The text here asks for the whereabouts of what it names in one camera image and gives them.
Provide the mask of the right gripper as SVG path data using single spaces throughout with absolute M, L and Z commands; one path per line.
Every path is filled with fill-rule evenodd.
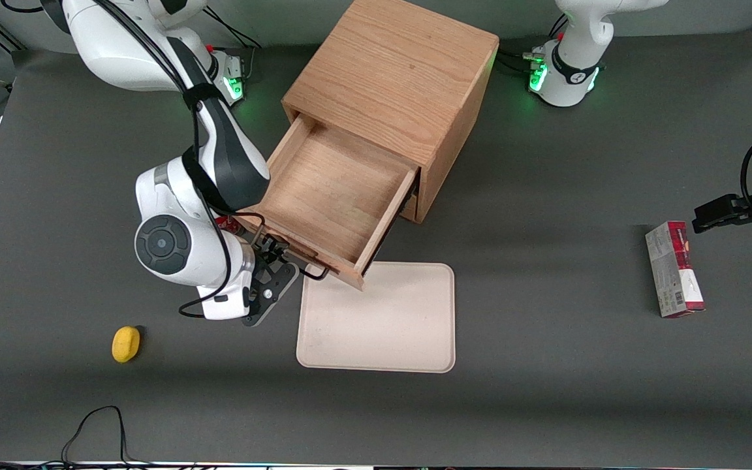
M 239 319 L 249 314 L 248 295 L 253 282 L 256 259 L 253 249 L 248 243 L 228 243 L 228 251 L 232 260 L 232 273 L 226 286 L 218 294 L 212 292 L 221 286 L 225 271 L 217 282 L 197 287 L 200 297 L 209 296 L 201 302 L 202 314 L 205 319 L 221 321 L 222 319 Z M 300 266 L 287 252 L 287 243 L 274 235 L 263 235 L 260 241 L 260 252 L 272 254 L 272 266 L 280 270 L 283 266 L 292 265 L 295 270 Z

